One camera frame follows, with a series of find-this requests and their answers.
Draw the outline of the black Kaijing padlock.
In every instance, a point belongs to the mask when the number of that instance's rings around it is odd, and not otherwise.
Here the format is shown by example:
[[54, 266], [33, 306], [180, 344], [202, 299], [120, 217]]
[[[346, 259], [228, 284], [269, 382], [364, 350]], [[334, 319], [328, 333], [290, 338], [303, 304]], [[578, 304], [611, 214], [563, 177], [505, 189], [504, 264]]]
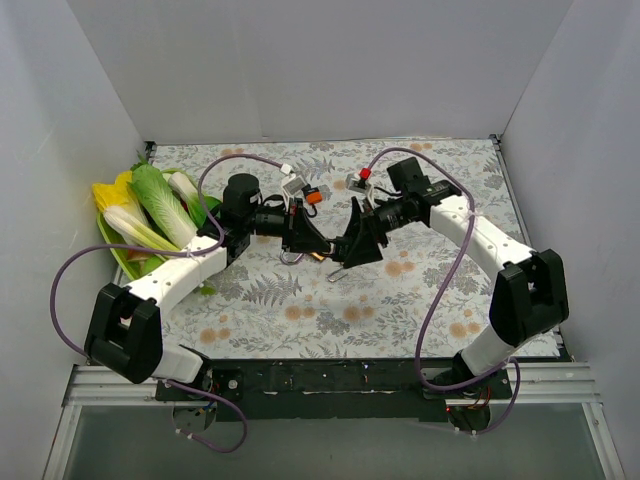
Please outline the black Kaijing padlock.
[[334, 261], [342, 262], [349, 249], [349, 240], [346, 237], [336, 237], [329, 240], [330, 249], [326, 256]]

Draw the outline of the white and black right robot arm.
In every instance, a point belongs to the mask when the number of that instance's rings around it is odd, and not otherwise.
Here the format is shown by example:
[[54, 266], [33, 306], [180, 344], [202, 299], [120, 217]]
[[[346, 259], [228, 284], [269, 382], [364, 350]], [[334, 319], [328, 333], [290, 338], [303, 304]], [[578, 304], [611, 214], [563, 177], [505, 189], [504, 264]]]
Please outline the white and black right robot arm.
[[449, 370], [422, 382], [433, 392], [471, 398], [520, 347], [568, 318], [564, 265], [554, 250], [536, 251], [480, 216], [471, 193], [451, 176], [431, 182], [419, 165], [422, 158], [413, 153], [388, 167], [396, 191], [389, 200], [378, 206], [370, 199], [352, 203], [349, 224], [333, 240], [330, 257], [345, 269], [377, 262], [388, 233], [421, 222], [459, 248], [443, 288], [463, 258], [473, 260], [492, 283], [489, 323], [453, 357]]

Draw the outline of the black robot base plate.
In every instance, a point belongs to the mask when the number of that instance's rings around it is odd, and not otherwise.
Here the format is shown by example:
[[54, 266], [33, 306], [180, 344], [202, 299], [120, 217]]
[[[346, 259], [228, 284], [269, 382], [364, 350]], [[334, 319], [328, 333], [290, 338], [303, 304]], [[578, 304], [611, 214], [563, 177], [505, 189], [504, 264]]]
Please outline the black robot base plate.
[[414, 418], [447, 420], [448, 402], [471, 403], [486, 386], [486, 401], [508, 401], [512, 387], [501, 371], [470, 387], [433, 392], [411, 358], [210, 360], [191, 385], [238, 406], [249, 420]]

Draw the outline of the orange and black padlock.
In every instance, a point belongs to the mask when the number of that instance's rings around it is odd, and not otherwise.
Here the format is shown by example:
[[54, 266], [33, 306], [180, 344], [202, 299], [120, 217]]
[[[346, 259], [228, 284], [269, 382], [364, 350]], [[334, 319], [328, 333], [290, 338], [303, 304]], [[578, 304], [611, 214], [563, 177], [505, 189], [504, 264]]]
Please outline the orange and black padlock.
[[312, 187], [307, 184], [302, 188], [302, 192], [307, 204], [311, 208], [311, 212], [308, 214], [310, 218], [314, 218], [317, 216], [317, 205], [323, 200], [322, 193], [317, 187]]

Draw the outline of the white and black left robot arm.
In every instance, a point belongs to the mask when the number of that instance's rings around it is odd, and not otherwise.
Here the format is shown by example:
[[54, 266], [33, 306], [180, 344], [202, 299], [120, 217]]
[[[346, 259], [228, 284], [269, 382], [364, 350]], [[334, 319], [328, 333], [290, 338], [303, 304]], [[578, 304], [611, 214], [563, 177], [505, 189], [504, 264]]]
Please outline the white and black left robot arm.
[[134, 384], [149, 378], [173, 380], [193, 400], [213, 386], [202, 355], [164, 341], [162, 321], [196, 287], [237, 260], [252, 235], [278, 237], [291, 253], [325, 253], [331, 246], [310, 221], [322, 199], [319, 190], [290, 173], [281, 192], [264, 198], [258, 179], [231, 176], [220, 205], [212, 209], [182, 257], [173, 258], [124, 287], [101, 289], [84, 350], [89, 358]]

